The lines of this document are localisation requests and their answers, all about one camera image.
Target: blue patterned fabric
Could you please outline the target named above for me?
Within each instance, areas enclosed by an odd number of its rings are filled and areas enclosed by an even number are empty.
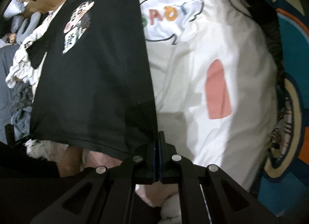
[[[265,1],[276,9],[280,25],[285,90],[278,92],[278,121],[284,133],[272,136],[280,150],[269,150],[258,200],[282,215],[309,187],[309,15],[301,0]]]

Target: pile of clothes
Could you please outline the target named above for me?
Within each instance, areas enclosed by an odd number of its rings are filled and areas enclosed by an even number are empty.
[[[0,48],[0,141],[7,143],[4,126],[12,124],[14,126],[15,139],[19,140],[30,132],[30,115],[32,111],[32,88],[29,82],[23,82],[22,79],[14,77],[15,86],[10,89],[5,79],[12,70],[13,59],[16,51],[26,37],[32,34],[39,25],[41,14],[36,12],[30,19],[23,21],[22,16],[15,16],[12,21],[11,32],[5,35],[7,44]]]
[[[244,0],[66,0],[10,64],[27,153],[58,162],[78,146],[81,169],[119,165],[162,130],[180,155],[249,190],[276,125],[277,67]],[[179,223],[175,185],[136,192]]]

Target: black metal bracket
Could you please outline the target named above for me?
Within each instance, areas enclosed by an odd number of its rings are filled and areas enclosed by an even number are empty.
[[[5,136],[7,138],[7,144],[14,149],[20,149],[24,143],[26,143],[29,139],[31,139],[30,135],[23,137],[16,141],[15,139],[15,132],[14,132],[14,125],[7,124],[4,126]]]
[[[31,224],[130,224],[135,185],[158,179],[178,184],[183,224],[279,223],[218,166],[194,165],[159,132],[158,143],[140,146],[120,166],[98,167]]]

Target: black t-shirt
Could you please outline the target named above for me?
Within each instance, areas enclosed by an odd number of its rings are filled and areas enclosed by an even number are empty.
[[[44,61],[30,136],[123,160],[157,138],[139,0],[67,0],[29,51]]]

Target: white cloth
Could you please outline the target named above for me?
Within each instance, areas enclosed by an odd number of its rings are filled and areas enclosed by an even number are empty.
[[[162,220],[159,224],[181,224],[181,210],[179,195],[173,195],[168,198],[161,208]]]
[[[262,30],[228,0],[140,2],[159,130],[178,154],[218,165],[248,190],[277,116]]]
[[[28,140],[25,143],[27,147],[27,154],[32,158],[46,158],[48,161],[60,162],[65,150],[67,149],[67,144],[55,143],[49,140]],[[89,151],[84,150],[82,154],[82,166],[84,168],[87,162],[87,155]]]
[[[9,88],[14,88],[16,78],[22,80],[23,82],[29,81],[30,85],[34,85],[38,82],[39,77],[41,76],[43,64],[40,65],[40,68],[34,69],[29,61],[26,49],[30,47],[37,39],[43,36],[43,34],[47,31],[50,22],[56,16],[60,8],[61,6],[55,12],[51,12],[43,23],[38,26],[31,35],[25,38],[20,48],[16,51],[13,58],[13,65],[10,67],[10,72],[5,79]]]

